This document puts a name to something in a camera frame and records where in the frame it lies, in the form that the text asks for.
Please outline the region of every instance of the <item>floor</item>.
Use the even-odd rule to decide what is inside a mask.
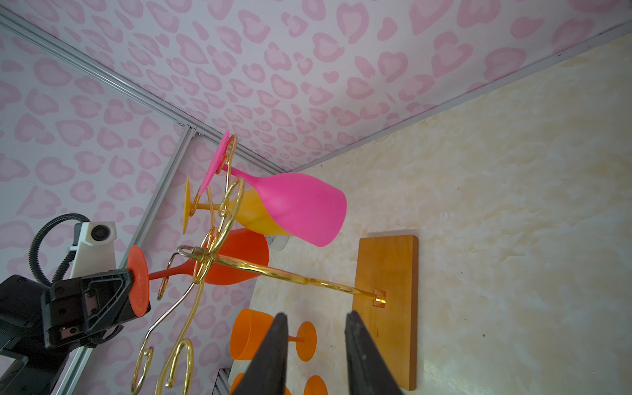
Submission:
[[[412,394],[632,393],[632,35],[305,172],[345,192],[338,238],[270,266],[353,284],[358,240],[420,240]],[[351,298],[257,280],[250,308],[314,323],[287,385],[347,393]],[[248,362],[233,365],[231,381]]]

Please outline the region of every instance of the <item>black cable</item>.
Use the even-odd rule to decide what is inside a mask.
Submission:
[[[94,335],[90,336],[90,340],[91,340],[91,342],[93,342],[95,345],[98,346],[99,344],[103,344],[103,343],[105,343],[107,341],[112,340],[122,330],[123,330],[123,326],[122,325],[117,325],[114,328],[114,330],[112,331],[112,333],[110,333],[106,337],[103,337],[103,335],[106,333],[106,331],[103,331],[103,332],[95,333]]]
[[[44,272],[42,272],[42,268],[39,265],[39,259],[37,258],[37,253],[39,252],[40,245],[44,240],[44,236],[46,236],[48,232],[50,232],[51,229],[55,226],[70,219],[74,219],[79,222],[90,222],[88,217],[77,213],[63,214],[57,218],[53,218],[46,225],[44,225],[44,227],[40,229],[39,232],[37,232],[35,238],[33,239],[33,242],[31,243],[31,247],[28,249],[28,265],[31,267],[33,277],[37,280],[38,283],[43,284],[47,287],[51,286],[52,283],[48,281],[48,278],[46,278]],[[52,278],[53,282],[59,281],[64,277],[66,271],[68,270],[68,267],[70,266],[70,262],[75,259],[75,255],[76,251],[68,252],[66,258],[64,258],[64,260],[61,262],[61,265],[59,265],[59,268],[55,272],[55,275]]]

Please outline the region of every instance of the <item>camera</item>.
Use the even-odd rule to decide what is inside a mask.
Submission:
[[[116,269],[114,256],[116,225],[111,221],[81,222],[75,226],[75,240],[71,250],[76,250],[70,278],[107,272]]]

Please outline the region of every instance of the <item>pink heart pattern wallpaper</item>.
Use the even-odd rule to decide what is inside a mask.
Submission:
[[[1,279],[13,274],[32,278],[28,247],[46,222],[65,212],[79,212],[93,221],[116,221],[119,264],[180,135],[179,125],[0,30],[0,250],[6,262]],[[209,216],[199,212],[190,219],[187,233],[181,234],[186,177],[195,188],[216,148],[203,137],[191,141],[142,246],[150,271],[166,266],[178,245],[199,244],[210,227]],[[235,166],[255,176],[270,175],[237,158]],[[210,188],[219,202],[222,179],[217,176]],[[72,233],[73,224],[67,222],[44,238],[39,260],[48,278],[66,255]],[[188,279],[172,278],[160,302],[155,300],[159,282],[151,284],[152,311],[126,324],[111,343],[95,350],[77,393],[129,393],[130,366],[142,337],[182,295]],[[206,287],[190,334],[196,347],[193,386],[199,391],[195,393],[206,393],[217,370],[230,366],[229,334],[237,314],[250,302],[253,285],[250,281]],[[191,307],[191,300],[185,306]],[[183,325],[185,310],[175,311],[156,330],[152,344],[157,354],[142,393],[153,393],[163,356]],[[9,363],[8,358],[0,358],[0,372]]]
[[[628,0],[4,4],[286,170],[632,20]]]

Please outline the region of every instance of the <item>wall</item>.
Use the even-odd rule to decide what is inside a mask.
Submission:
[[[0,30],[0,279],[31,277],[28,247],[53,217],[116,221],[120,260],[167,166],[180,127]],[[52,274],[73,221],[45,238]],[[4,371],[7,358],[1,358]]]
[[[120,263],[173,153],[180,127],[4,30],[0,30],[0,70],[0,250],[4,262],[0,279],[12,274],[32,278],[27,250],[33,236],[65,212],[116,221],[114,246]],[[187,234],[181,235],[184,188],[189,176],[197,190],[215,149],[205,138],[191,141],[142,246],[151,271],[165,267],[178,245],[198,245],[206,234],[209,216],[199,213],[189,221]],[[241,160],[236,160],[236,167],[256,176],[269,175]],[[219,177],[211,184],[217,202],[221,185]],[[49,279],[68,252],[72,227],[71,222],[59,225],[44,239],[39,257]],[[96,349],[77,394],[128,393],[130,364],[135,363],[142,336],[182,295],[189,280],[173,278],[160,303],[152,297],[147,317],[126,324],[112,343]],[[152,283],[153,296],[158,286],[159,282]],[[230,366],[228,335],[236,314],[248,306],[252,287],[253,281],[206,287],[190,334],[197,352],[194,393],[212,389],[217,370]],[[186,308],[190,306],[190,300],[185,302]],[[183,325],[186,308],[175,311],[155,332],[154,366],[142,393],[153,393],[165,350]],[[9,358],[0,358],[0,372],[8,365]]]
[[[270,266],[353,284],[358,239],[420,240],[415,394],[632,393],[632,35],[307,169],[345,192],[341,234]],[[346,393],[351,298],[257,280],[251,308],[319,336],[288,387]],[[235,363],[232,378],[247,363]]]
[[[284,169],[632,20],[629,0],[5,0]]]

